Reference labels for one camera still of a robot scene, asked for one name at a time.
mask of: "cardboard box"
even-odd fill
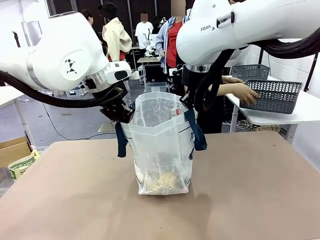
[[[30,156],[32,149],[26,136],[18,137],[5,142],[0,142],[0,168]]]
[[[30,156],[25,156],[11,164],[8,168],[13,179],[17,180],[24,172],[38,159],[39,153],[37,150],[33,150]]]

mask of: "denim shirt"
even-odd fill
[[[167,48],[168,48],[168,32],[169,29],[172,28],[175,22],[175,16],[170,17],[170,19],[165,22],[162,27],[159,30],[158,36],[155,38],[155,48],[157,49],[158,53],[160,54],[162,50],[167,53]],[[187,21],[187,17],[184,16],[182,19],[182,24],[184,24]],[[167,74],[167,58],[165,55],[164,57],[160,56],[160,62],[161,62],[161,67],[163,68],[163,73]]]

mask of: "red shirt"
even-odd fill
[[[182,27],[182,21],[174,22],[172,27],[168,31],[168,48],[166,50],[166,64],[171,68],[177,67],[177,35]]]
[[[120,56],[119,56],[119,60],[122,61],[122,60],[125,60],[126,59],[126,55],[123,51],[120,50]]]

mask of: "person's hand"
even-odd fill
[[[255,98],[259,98],[259,94],[243,83],[230,84],[231,92],[244,104],[256,103]]]
[[[244,83],[244,81],[242,81],[241,79],[232,76],[222,76],[222,82],[224,84]]]

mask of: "clear plastic bag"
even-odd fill
[[[130,123],[121,123],[133,156],[138,193],[185,194],[191,180],[194,134],[179,96],[151,92],[135,100]]]

